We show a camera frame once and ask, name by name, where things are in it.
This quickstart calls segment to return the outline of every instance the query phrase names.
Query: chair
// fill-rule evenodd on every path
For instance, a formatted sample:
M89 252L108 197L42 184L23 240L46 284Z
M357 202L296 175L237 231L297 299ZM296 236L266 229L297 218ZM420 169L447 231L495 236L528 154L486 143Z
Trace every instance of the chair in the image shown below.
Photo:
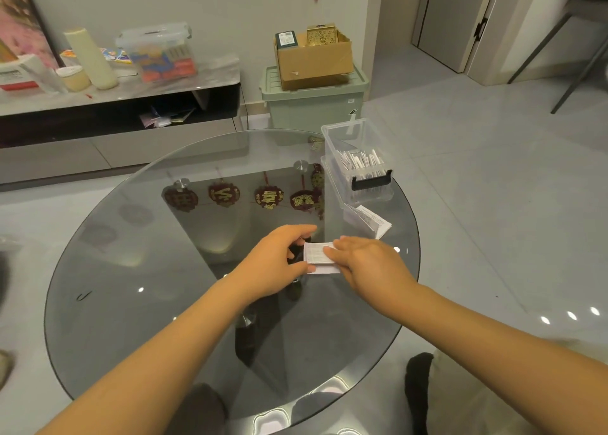
M566 4L566 14L561 18L557 25L553 27L553 30L549 31L549 34L541 41L541 43L534 49L534 52L526 59L523 65L515 72L507 84L511 84L515 81L515 78L528 66L530 62L538 55L538 53L547 45L551 39L558 33L558 31L564 26L564 24L570 20L571 17L579 17L581 19L590 20L592 22L600 22L608 24L608 0L569 0ZM608 49L608 36L595 54L591 57L591 60L587 63L583 71L576 77L574 82L570 85L568 90L564 93L561 99L559 99L557 105L551 110L551 114L555 114L559 107L561 107L571 93L581 84L589 71L602 58L606 50Z

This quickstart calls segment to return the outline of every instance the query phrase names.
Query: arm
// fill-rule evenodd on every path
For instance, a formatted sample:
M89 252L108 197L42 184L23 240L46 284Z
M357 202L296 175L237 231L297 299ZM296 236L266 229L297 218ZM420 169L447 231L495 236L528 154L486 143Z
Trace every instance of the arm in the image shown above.
M162 434L202 364L243 309L314 270L288 265L288 246L315 225L283 226L156 336L73 401L39 435Z
M325 254L369 304L419 334L551 435L608 433L608 366L418 285L376 240L345 238Z

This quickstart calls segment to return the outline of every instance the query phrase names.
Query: green storage bin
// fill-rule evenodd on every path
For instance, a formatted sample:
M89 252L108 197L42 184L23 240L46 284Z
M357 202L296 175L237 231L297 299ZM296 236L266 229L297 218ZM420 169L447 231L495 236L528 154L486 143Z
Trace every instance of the green storage bin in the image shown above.
M321 126L349 121L353 110L361 118L363 94L370 81L357 65L349 77L344 85L284 91L277 66L266 67L260 89L272 127L321 134Z

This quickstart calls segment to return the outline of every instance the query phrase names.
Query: left hand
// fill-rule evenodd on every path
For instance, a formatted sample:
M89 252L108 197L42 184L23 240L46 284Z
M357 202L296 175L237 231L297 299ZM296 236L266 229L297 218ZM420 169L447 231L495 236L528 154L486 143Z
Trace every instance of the left hand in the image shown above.
M262 238L234 269L230 277L244 286L250 303L278 293L299 276L315 271L315 266L306 261L290 265L287 260L294 257L289 247L303 246L304 239L316 229L312 224L283 225Z

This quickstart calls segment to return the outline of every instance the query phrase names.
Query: black handle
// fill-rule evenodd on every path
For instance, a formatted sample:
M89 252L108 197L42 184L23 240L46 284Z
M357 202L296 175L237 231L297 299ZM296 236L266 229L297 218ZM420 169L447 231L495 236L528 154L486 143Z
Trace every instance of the black handle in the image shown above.
M390 175L393 173L392 169L386 171L384 176L372 177L370 179L360 179L357 180L357 177L353 177L353 181L350 184L351 190L354 192L357 190L367 190L373 187L382 187L383 185L390 184Z

